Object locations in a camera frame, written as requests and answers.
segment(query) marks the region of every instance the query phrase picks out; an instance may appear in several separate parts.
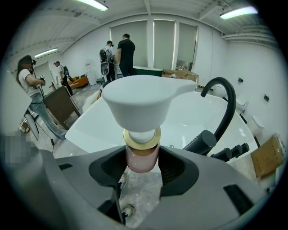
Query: woman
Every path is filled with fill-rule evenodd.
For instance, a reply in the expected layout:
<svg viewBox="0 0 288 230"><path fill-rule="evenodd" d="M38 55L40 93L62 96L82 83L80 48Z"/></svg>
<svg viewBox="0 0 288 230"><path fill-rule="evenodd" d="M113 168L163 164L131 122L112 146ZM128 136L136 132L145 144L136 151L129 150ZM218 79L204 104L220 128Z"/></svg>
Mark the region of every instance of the woman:
<svg viewBox="0 0 288 230"><path fill-rule="evenodd" d="M17 69L17 81L22 86L22 88L28 93L32 98L32 103L30 104L30 109L37 113L44 123L47 125L48 129L54 133L60 139L65 139L66 130L59 129L55 123L52 121L48 111L46 110L43 98L41 97L39 85L44 85L44 80L39 80L33 77L30 73L32 67L32 58L27 55L23 57L18 62Z"/></svg>

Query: ceiling light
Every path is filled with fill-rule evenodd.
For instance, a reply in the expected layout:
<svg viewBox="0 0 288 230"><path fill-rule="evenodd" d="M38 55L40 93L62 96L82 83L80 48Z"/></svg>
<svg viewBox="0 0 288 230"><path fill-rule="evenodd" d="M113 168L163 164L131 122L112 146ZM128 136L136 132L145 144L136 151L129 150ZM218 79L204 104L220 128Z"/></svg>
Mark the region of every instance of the ceiling light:
<svg viewBox="0 0 288 230"><path fill-rule="evenodd" d="M236 16L244 15L244 14L251 14L251 13L258 13L258 11L253 6L248 6L240 9L233 9L226 13L220 15L220 18L226 20L228 18L233 18Z"/></svg>
<svg viewBox="0 0 288 230"><path fill-rule="evenodd" d="M101 11L105 11L105 10L108 10L108 7L105 6L103 3L97 1L97 0L77 0L79 2L83 2L83 3L86 3L90 6L93 6Z"/></svg>
<svg viewBox="0 0 288 230"><path fill-rule="evenodd" d="M55 50L57 50L57 49L58 49L58 48L54 48L54 49L50 49L50 50L44 51L44 52L42 52L42 53L40 53L40 54L36 54L35 57L37 58L37 57L39 57L39 56L41 56L41 55L44 55L44 54L53 52L53 51L55 51Z"/></svg>

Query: black t-shirt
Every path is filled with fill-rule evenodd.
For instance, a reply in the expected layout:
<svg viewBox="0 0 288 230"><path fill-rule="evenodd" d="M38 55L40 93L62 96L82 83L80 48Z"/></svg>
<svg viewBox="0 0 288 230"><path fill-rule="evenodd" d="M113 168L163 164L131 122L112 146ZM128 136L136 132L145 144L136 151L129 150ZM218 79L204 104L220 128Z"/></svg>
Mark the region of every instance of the black t-shirt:
<svg viewBox="0 0 288 230"><path fill-rule="evenodd" d="M118 49L121 50L121 64L132 64L135 45L130 39L124 39L119 42Z"/></svg>

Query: white bathtub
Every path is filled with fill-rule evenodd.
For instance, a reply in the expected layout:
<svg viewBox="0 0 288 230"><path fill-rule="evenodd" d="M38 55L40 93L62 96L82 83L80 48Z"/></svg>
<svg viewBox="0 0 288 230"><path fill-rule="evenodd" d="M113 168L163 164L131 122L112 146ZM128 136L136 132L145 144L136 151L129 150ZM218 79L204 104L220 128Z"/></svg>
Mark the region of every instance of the white bathtub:
<svg viewBox="0 0 288 230"><path fill-rule="evenodd" d="M200 93L191 92L176 97L171 103L165 122L161 125L161 145L173 145L182 149L201 131L209 130L214 133L226 107L225 100L212 95L201 97ZM81 115L67 132L66 138L88 153L125 145L123 128L116 123L102 98ZM243 143L249 145L250 151L240 158L254 151L257 144L246 124L235 112L226 132L209 155ZM159 168L155 167L153 171L159 172Z"/></svg>

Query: black faucet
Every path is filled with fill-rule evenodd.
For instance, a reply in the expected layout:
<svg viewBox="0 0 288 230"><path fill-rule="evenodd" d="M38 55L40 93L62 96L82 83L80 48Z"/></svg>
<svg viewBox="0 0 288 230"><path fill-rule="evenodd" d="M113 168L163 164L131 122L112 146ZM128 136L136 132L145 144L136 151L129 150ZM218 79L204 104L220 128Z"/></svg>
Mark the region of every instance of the black faucet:
<svg viewBox="0 0 288 230"><path fill-rule="evenodd" d="M234 113L235 113L235 108L236 108L236 94L235 90L232 86L232 84L226 80L223 77L216 77L209 81L207 85L204 87L201 96L205 97L206 94L208 93L209 89L213 87L216 84L221 84L224 86L226 92L227 92L227 109L224 114L224 117L222 121L220 122L220 125L218 126L217 130L214 133L214 136L216 137L217 142L220 140L226 129L228 128Z"/></svg>
<svg viewBox="0 0 288 230"><path fill-rule="evenodd" d="M214 134L207 130L202 131L186 147L183 148L184 150L207 156L210 150L220 140L233 118L236 108L236 95L232 84L228 80L223 77L216 77L212 79L204 87L201 96L205 97L209 89L216 84L223 85L228 96L228 105L224 117Z"/></svg>

